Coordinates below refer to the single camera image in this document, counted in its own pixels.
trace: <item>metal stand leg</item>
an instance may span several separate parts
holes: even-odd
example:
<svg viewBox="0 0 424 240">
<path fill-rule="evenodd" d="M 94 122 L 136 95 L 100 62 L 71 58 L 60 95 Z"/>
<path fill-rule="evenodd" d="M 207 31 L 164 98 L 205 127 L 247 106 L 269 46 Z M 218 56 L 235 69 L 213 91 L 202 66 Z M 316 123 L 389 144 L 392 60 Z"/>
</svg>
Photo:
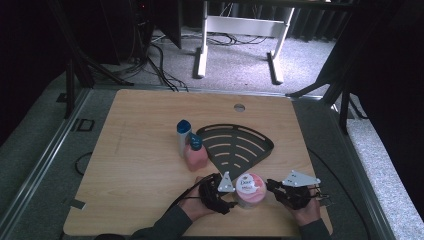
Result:
<svg viewBox="0 0 424 240">
<path fill-rule="evenodd" d="M 278 38 L 277 46 L 275 47 L 275 51 L 271 51 L 267 54 L 269 65 L 272 71 L 273 83 L 276 85 L 280 85 L 284 82 L 283 80 L 283 72 L 281 70 L 280 65 L 280 53 L 283 47 L 284 40 L 287 36 L 287 31 L 289 30 L 290 21 L 293 16 L 294 8 L 290 9 L 290 14 L 284 19 L 284 27 L 281 30 L 281 34 Z"/>
<path fill-rule="evenodd" d="M 208 46 L 206 45 L 208 37 L 208 5 L 207 1 L 203 2 L 203 23 L 202 23 L 202 47 L 200 49 L 199 67 L 197 76 L 204 78 L 206 76 L 206 61 L 208 58 Z"/>
</svg>

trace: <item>pink bottle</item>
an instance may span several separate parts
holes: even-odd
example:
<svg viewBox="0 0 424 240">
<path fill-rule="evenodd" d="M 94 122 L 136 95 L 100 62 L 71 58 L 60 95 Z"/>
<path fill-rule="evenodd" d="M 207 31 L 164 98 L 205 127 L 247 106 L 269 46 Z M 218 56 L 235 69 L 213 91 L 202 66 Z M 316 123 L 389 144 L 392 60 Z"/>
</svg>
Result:
<svg viewBox="0 0 424 240">
<path fill-rule="evenodd" d="M 203 146 L 202 139 L 194 133 L 189 133 L 190 143 L 184 149 L 184 159 L 188 169 L 192 172 L 206 167 L 208 164 L 208 153 Z"/>
</svg>

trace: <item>round container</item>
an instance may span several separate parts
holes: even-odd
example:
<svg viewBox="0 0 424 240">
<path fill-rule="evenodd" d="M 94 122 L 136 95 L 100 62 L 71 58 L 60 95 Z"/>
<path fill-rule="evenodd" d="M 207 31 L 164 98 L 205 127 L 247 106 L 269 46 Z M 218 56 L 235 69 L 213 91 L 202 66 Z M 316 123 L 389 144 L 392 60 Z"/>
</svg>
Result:
<svg viewBox="0 0 424 240">
<path fill-rule="evenodd" d="M 242 174 L 236 182 L 235 199 L 242 208 L 253 208 L 266 195 L 266 185 L 262 178 L 253 173 Z"/>
</svg>

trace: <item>white stand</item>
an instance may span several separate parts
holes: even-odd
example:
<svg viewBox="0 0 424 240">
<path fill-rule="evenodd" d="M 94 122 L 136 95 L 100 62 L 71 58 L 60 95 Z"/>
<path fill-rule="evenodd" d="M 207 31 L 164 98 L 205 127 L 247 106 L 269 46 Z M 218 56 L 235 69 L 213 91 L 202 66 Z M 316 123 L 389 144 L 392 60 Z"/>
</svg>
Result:
<svg viewBox="0 0 424 240">
<path fill-rule="evenodd" d="M 280 53 L 284 39 L 287 36 L 290 20 L 293 16 L 294 8 L 290 9 L 290 14 L 283 21 L 269 21 L 258 19 L 245 19 L 234 17 L 208 16 L 208 1 L 203 2 L 203 24 L 202 24 L 202 46 L 198 63 L 198 77 L 206 76 L 206 61 L 208 56 L 208 46 L 206 45 L 208 32 L 220 32 L 228 34 L 241 34 L 262 37 L 278 38 L 274 51 L 267 53 L 268 61 L 275 77 L 275 83 L 283 83 L 283 73 L 280 65 Z"/>
</svg>

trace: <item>black fan-shaped board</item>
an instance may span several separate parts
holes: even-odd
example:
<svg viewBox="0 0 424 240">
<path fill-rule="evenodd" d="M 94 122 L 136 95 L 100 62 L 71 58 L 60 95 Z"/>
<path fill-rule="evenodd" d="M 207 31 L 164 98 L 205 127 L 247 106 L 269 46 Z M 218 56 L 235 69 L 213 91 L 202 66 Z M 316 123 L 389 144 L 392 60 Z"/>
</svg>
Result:
<svg viewBox="0 0 424 240">
<path fill-rule="evenodd" d="M 268 157 L 274 143 L 253 129 L 234 124 L 215 124 L 196 132 L 203 139 L 209 159 L 232 180 Z"/>
</svg>

